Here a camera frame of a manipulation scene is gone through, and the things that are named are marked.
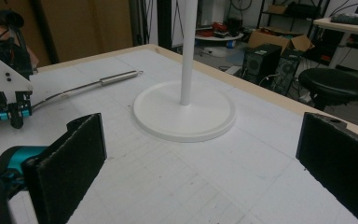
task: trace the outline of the black stool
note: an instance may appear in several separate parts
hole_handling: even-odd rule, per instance
[[[358,101],[358,77],[331,68],[310,68],[303,71],[298,81],[310,91],[315,108],[324,110],[327,105],[342,105]]]

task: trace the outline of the white pole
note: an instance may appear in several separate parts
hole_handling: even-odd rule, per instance
[[[193,72],[194,39],[196,36],[198,0],[186,1],[186,17],[183,41],[183,66],[182,66],[182,88],[181,105],[190,104],[191,74]]]

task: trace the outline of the white table surface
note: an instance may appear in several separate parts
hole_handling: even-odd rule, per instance
[[[217,70],[206,69],[208,75],[194,70],[194,81],[236,104],[234,127],[218,138],[175,143],[142,130],[131,112],[137,95],[181,76],[181,64],[160,51],[146,48],[52,66],[56,69],[32,76],[35,104],[101,77],[144,71],[42,106],[19,130],[0,121],[0,154],[14,146],[48,146],[67,122],[102,113],[108,159],[69,223],[358,223],[295,158],[302,116],[263,99],[272,93],[252,84],[240,85],[260,96],[210,77],[220,74]],[[28,192],[16,195],[10,207],[19,224],[37,223]]]
[[[319,25],[322,28],[326,28],[330,30],[350,32],[351,34],[358,35],[358,25],[331,22],[330,18],[322,18],[319,20],[315,20],[313,21],[313,24]]]

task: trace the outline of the desk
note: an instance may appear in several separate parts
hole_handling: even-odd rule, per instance
[[[333,55],[333,58],[329,64],[330,68],[336,68],[338,64],[338,60],[343,55],[343,49],[347,46],[347,40],[351,34],[358,35],[358,25],[350,25],[350,24],[342,24],[331,22],[330,18],[323,18],[313,22],[315,25],[319,25],[324,29],[335,30],[344,32],[344,36],[342,36],[339,45],[337,46],[336,52]]]
[[[40,100],[113,74],[140,76],[44,105],[15,130],[0,121],[0,154],[48,146],[65,123],[101,112],[108,159],[69,223],[358,223],[295,158],[304,111],[315,109],[194,62],[193,80],[236,104],[234,127],[200,143],[158,139],[135,123],[138,94],[180,80],[181,56],[153,45],[40,68]],[[358,133],[358,126],[349,124]],[[18,223],[36,223],[27,192],[10,207]]]

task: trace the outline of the shelf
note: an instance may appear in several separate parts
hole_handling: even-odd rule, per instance
[[[291,19],[292,21],[290,23],[289,31],[293,31],[293,27],[294,27],[296,20],[309,21],[310,26],[309,26],[309,30],[307,33],[307,37],[309,39],[312,39],[311,33],[312,33],[312,29],[313,29],[313,21],[322,18],[323,15],[325,14],[325,11],[326,11],[328,5],[330,4],[330,0],[320,0],[318,5],[316,6],[317,8],[319,8],[318,13],[316,14],[316,11],[315,11],[315,13],[313,13],[314,15],[316,15],[315,17],[305,17],[305,16],[302,17],[301,15],[278,14],[278,13],[272,13],[272,12],[265,11],[265,9],[264,9],[265,2],[266,1],[263,0],[262,4],[261,4],[260,13],[258,16],[257,28],[260,27],[261,17],[263,15],[268,15],[267,26],[269,26],[272,16],[279,16],[279,17],[285,17],[285,18]]]
[[[321,18],[321,17],[317,17],[317,18],[297,17],[297,16],[292,16],[292,15],[289,15],[289,14],[278,14],[278,13],[272,13],[272,12],[267,12],[267,11],[264,11],[262,13],[272,15],[272,16],[281,16],[281,17],[287,17],[287,18],[293,18],[293,19],[299,19],[299,20],[306,20],[306,21],[314,21],[314,20],[317,20],[317,19]]]

